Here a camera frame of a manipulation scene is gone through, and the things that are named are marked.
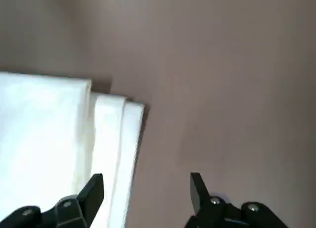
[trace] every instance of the black clamp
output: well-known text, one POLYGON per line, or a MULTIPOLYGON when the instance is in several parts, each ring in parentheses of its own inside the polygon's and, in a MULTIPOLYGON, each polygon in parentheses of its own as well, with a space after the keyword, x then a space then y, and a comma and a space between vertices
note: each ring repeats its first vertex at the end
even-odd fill
POLYGON ((103 176, 94 174, 78 195, 62 198, 44 213, 36 206, 21 207, 0 228, 89 228, 103 199, 103 176))
POLYGON ((241 209, 210 196, 200 173, 191 173, 191 201, 195 216, 185 228, 287 228, 264 204, 247 202, 241 209))

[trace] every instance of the brown surface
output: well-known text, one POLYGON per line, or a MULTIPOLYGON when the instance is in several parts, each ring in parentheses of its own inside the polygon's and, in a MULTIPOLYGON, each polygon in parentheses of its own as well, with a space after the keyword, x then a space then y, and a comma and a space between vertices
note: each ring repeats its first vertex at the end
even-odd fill
POLYGON ((151 105, 129 228, 181 228, 189 172, 315 227, 316 0, 0 0, 3 69, 151 105))

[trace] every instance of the white cloth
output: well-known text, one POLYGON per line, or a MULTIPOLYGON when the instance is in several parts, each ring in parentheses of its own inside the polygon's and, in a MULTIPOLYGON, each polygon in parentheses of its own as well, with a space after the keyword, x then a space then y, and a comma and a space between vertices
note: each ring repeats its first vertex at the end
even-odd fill
POLYGON ((89 91, 88 80, 0 73, 0 219, 80 190, 89 91))
POLYGON ((102 173, 92 227, 124 227, 143 105, 90 85, 0 73, 0 220, 25 205, 45 211, 102 173))

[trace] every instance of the folded towel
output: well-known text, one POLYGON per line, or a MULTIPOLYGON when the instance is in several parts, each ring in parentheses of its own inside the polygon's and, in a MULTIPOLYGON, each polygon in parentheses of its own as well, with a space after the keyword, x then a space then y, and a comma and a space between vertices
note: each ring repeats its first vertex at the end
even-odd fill
POLYGON ((93 228, 124 227, 143 105, 82 79, 0 73, 0 219, 50 209, 103 173, 93 228))

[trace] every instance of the screw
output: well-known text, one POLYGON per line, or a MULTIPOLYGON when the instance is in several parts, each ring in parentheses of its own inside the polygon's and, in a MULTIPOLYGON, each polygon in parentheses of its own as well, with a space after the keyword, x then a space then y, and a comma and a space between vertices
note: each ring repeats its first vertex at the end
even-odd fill
POLYGON ((67 201, 64 203, 64 207, 69 207, 71 205, 71 202, 70 201, 67 201))
POLYGON ((219 204, 219 203, 220 203, 220 200, 219 200, 218 197, 213 197, 213 198, 211 198, 211 203, 213 203, 214 205, 216 205, 216 204, 219 204))
POLYGON ((31 214, 33 211, 31 209, 26 209, 23 213, 22 216, 27 216, 29 214, 31 214))
POLYGON ((259 211, 259 207, 258 207, 256 204, 254 204, 254 203, 249 204, 249 205, 248 205, 248 208, 249 208, 251 211, 253 211, 253 212, 259 211))

